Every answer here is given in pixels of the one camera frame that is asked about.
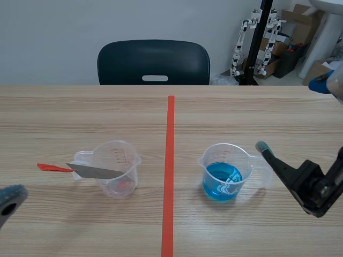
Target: sink pedestal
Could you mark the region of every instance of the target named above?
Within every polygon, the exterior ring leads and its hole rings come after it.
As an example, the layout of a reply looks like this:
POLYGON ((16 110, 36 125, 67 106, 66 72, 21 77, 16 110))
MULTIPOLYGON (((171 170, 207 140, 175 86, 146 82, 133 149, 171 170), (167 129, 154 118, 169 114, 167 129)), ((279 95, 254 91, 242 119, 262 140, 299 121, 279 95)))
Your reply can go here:
POLYGON ((298 74, 300 78, 304 79, 307 76, 315 61, 327 59, 331 56, 342 31, 343 16, 329 13, 323 31, 318 39, 313 42, 314 45, 311 46, 310 52, 307 53, 305 63, 298 74))

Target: chair backrest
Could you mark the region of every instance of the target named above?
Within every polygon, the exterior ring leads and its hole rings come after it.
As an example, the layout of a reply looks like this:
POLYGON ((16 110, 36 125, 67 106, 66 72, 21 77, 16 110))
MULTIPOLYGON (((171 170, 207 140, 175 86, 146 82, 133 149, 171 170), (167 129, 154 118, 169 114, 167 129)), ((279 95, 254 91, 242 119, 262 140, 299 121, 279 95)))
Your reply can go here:
POLYGON ((210 58, 202 46, 190 42, 120 41, 101 49, 98 75, 101 85, 208 85, 210 58), (149 75, 168 80, 143 80, 149 75))

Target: white sink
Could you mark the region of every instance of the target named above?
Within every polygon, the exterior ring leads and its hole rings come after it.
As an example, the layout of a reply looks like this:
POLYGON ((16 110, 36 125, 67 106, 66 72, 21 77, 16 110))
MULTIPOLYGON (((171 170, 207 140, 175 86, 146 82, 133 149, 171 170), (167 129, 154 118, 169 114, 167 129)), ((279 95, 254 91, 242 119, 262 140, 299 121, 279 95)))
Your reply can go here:
POLYGON ((313 63, 324 60, 331 56, 338 38, 343 31, 343 0, 309 0, 317 9, 325 11, 326 20, 322 21, 323 28, 319 36, 311 44, 305 63, 298 76, 304 79, 310 71, 313 63))
POLYGON ((343 0, 310 0, 310 3, 325 12, 343 15, 343 0))

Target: measuring cup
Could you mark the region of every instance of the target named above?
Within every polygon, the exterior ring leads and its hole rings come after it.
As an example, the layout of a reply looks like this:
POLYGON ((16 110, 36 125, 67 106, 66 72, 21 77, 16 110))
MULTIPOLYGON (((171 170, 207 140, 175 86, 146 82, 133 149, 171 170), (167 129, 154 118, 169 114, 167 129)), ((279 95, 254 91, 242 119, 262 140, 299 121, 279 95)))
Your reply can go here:
MULTIPOLYGON (((96 179, 106 195, 121 198, 133 192, 138 183, 137 166, 141 163, 135 148, 125 141, 111 141, 92 152, 77 152, 72 164, 116 170, 122 175, 112 179, 96 179)), ((74 179, 82 179, 73 172, 74 179)))
POLYGON ((219 201, 237 196, 254 170, 262 170, 262 187, 267 187, 273 171, 263 157, 251 156, 242 148, 229 143, 209 147, 198 163, 204 169, 205 192, 219 201))

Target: blue liquid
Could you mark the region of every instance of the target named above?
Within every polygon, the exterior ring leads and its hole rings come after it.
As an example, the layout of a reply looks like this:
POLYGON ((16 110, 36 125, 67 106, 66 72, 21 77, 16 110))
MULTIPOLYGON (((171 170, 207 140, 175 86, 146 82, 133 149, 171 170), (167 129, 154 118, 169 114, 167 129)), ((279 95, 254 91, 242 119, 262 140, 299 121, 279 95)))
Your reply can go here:
MULTIPOLYGON (((212 163, 207 167, 208 172, 223 182, 235 183, 243 180, 241 173, 238 169, 231 164, 224 162, 212 163)), ((243 186, 239 185, 228 185, 220 183, 213 178, 207 177, 206 183, 203 182, 205 192, 215 200, 227 201, 235 198, 243 186)))

